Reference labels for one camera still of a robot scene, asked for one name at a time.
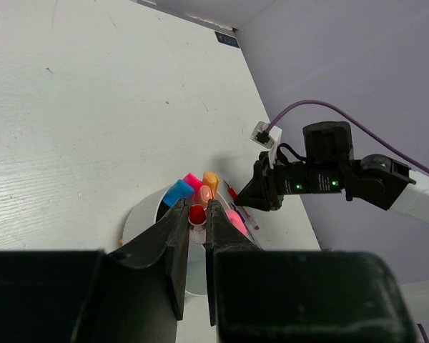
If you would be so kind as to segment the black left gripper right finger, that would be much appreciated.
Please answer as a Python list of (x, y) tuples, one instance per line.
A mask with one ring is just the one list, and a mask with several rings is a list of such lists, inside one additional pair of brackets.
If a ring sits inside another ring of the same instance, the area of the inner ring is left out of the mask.
[(266, 251), (207, 207), (209, 318), (218, 342), (416, 342), (386, 263), (367, 252)]

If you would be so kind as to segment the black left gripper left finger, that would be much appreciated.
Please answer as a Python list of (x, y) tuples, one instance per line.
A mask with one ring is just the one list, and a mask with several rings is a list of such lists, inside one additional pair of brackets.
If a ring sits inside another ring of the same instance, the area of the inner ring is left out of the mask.
[(174, 342), (189, 202), (113, 252), (0, 251), (0, 342)]

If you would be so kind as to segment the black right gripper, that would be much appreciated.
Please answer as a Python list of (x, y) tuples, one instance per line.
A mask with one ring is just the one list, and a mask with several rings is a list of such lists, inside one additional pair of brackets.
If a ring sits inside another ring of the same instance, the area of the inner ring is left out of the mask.
[(268, 153), (262, 152), (253, 165), (253, 175), (234, 200), (239, 207), (264, 212), (277, 211), (284, 196), (336, 194), (345, 188), (338, 165), (311, 164), (303, 161), (270, 166)]

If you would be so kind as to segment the pink capped highlighter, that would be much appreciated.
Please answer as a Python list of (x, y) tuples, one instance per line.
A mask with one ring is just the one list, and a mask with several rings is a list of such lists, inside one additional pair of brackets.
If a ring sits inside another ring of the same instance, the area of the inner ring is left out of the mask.
[(225, 211), (230, 224), (236, 228), (237, 231), (242, 233), (244, 236), (248, 235), (247, 227), (245, 226), (242, 217), (234, 210), (228, 209)]

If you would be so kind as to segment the yellow capped orange highlighter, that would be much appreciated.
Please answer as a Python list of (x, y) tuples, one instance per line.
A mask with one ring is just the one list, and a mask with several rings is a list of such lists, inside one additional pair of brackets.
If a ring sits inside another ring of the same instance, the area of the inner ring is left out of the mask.
[(213, 171), (206, 171), (203, 173), (202, 183), (212, 190), (214, 196), (216, 195), (217, 190), (219, 188), (220, 180), (219, 177)]

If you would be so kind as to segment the grey highlighter orange cap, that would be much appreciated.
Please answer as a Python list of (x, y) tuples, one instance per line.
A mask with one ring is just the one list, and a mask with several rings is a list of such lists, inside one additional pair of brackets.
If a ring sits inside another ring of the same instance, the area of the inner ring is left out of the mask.
[(202, 185), (192, 196), (192, 204), (206, 209), (210, 200), (214, 199), (212, 189), (207, 185)]

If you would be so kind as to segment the black highlighter pink cap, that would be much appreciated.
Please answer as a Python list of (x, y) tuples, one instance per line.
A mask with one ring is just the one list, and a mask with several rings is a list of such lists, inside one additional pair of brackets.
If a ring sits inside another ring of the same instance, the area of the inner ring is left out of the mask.
[(202, 181), (192, 173), (186, 174), (182, 181), (191, 186), (194, 189), (194, 192), (197, 192), (203, 185)]

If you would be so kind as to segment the black highlighter blue cap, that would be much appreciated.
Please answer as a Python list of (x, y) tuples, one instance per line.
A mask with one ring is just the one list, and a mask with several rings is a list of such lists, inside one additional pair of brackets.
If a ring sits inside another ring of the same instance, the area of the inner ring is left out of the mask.
[(164, 194), (162, 202), (172, 207), (179, 199), (188, 199), (194, 194), (194, 189), (185, 181), (177, 180)]

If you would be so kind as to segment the blue gel pen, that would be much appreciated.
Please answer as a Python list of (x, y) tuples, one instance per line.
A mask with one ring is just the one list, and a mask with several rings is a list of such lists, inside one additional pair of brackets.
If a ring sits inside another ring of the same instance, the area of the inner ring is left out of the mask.
[(243, 217), (243, 215), (240, 212), (240, 210), (232, 202), (229, 202), (229, 205), (238, 214), (238, 216), (240, 217), (240, 219), (242, 220), (242, 222), (245, 223), (245, 218)]

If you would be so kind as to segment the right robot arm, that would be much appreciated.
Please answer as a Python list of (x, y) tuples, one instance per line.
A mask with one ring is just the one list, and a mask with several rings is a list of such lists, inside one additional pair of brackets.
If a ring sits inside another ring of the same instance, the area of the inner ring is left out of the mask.
[(355, 159), (350, 125), (323, 121), (303, 128), (305, 156), (290, 162), (282, 153), (290, 145), (264, 137), (259, 122), (252, 140), (266, 147), (253, 165), (253, 176), (235, 204), (260, 211), (281, 208), (287, 195), (345, 193), (385, 211), (429, 223), (429, 177), (382, 154)]

